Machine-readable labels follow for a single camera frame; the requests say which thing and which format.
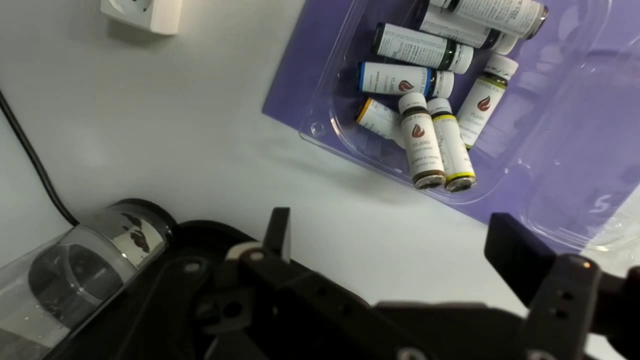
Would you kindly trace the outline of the small bottle with olive band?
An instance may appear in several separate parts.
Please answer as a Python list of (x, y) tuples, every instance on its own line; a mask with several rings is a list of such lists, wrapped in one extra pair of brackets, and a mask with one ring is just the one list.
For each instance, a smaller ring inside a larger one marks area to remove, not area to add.
[(519, 63), (504, 55), (494, 54), (477, 76), (455, 117), (461, 138), (471, 150), (484, 127), (506, 93), (509, 81), (519, 69)]

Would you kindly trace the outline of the small bottle with black band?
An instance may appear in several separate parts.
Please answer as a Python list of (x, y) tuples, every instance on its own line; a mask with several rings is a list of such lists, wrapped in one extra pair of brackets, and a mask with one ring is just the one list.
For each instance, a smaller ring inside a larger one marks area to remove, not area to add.
[(519, 37), (473, 22), (454, 14), (443, 7), (423, 3), (414, 16), (417, 29), (478, 50), (490, 50), (499, 55), (508, 55), (519, 41)]

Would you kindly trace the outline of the white wall socket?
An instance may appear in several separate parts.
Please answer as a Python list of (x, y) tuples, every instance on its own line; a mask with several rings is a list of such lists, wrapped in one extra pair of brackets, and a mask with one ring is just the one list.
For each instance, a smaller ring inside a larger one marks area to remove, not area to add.
[(179, 32), (185, 0), (100, 0), (102, 14), (116, 22), (151, 34), (174, 36)]

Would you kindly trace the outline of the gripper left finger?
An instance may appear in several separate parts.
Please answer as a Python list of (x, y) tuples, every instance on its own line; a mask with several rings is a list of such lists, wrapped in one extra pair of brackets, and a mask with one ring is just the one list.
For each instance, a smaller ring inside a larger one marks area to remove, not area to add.
[(153, 264), (146, 303), (117, 360), (398, 360), (407, 336), (349, 291), (288, 260), (290, 209), (274, 208), (262, 243), (205, 239), (179, 230), (178, 249)]

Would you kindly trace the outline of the clear jar with black lid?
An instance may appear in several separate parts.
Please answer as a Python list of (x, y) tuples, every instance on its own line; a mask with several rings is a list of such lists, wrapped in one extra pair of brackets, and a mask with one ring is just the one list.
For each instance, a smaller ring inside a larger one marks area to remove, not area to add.
[(173, 240), (176, 220), (130, 198), (0, 267), (0, 360), (41, 360)]

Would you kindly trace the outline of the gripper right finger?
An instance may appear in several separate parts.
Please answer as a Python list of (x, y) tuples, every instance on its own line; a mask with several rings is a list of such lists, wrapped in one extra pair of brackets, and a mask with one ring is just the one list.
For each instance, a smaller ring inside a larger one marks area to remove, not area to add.
[(528, 310), (513, 360), (586, 360), (590, 334), (640, 360), (640, 266), (616, 276), (582, 255), (555, 253), (508, 213), (490, 216), (484, 256)]

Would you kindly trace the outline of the small bottle with green band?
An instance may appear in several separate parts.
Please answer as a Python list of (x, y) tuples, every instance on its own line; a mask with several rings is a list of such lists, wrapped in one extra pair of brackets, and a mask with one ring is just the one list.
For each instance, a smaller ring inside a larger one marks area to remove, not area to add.
[(377, 24), (372, 52), (387, 59), (457, 75), (466, 73), (474, 58), (471, 46), (392, 23)]

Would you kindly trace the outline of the small bottle with brown band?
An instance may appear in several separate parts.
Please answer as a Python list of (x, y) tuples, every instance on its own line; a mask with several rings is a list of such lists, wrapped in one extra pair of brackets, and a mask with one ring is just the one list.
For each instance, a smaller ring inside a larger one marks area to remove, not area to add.
[(398, 101), (400, 134), (406, 150), (407, 166), (414, 188), (428, 190), (445, 183), (445, 171), (434, 122), (425, 96), (412, 92)]

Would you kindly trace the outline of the small bottle with dark cap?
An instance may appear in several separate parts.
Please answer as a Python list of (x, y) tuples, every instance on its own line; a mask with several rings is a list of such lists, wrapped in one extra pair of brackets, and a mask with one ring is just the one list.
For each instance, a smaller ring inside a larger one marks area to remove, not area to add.
[(549, 8), (537, 0), (429, 0), (460, 18), (521, 39), (532, 39), (546, 22)]

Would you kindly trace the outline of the small bottle with yellow band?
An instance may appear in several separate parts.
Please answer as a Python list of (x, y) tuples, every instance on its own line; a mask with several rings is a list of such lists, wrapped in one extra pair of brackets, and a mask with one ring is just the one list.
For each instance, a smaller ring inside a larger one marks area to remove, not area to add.
[(446, 98), (432, 98), (427, 101), (427, 110), (438, 139), (445, 173), (445, 191), (468, 191), (476, 185), (477, 177), (450, 102)]

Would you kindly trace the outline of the small bottle with orange band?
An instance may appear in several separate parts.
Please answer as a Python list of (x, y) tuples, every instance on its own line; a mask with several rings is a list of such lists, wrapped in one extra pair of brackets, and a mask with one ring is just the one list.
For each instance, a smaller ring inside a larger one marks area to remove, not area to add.
[(355, 114), (355, 122), (387, 141), (406, 148), (400, 127), (400, 114), (372, 97), (367, 98)]

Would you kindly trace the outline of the small bottle with blue band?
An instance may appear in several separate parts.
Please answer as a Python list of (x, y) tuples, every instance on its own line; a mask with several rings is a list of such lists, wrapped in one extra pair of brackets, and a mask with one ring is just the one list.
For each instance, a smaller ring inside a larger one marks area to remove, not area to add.
[(446, 99), (453, 93), (455, 83), (452, 71), (407, 64), (364, 61), (358, 64), (356, 73), (359, 91), (379, 95), (418, 93), (428, 99)]

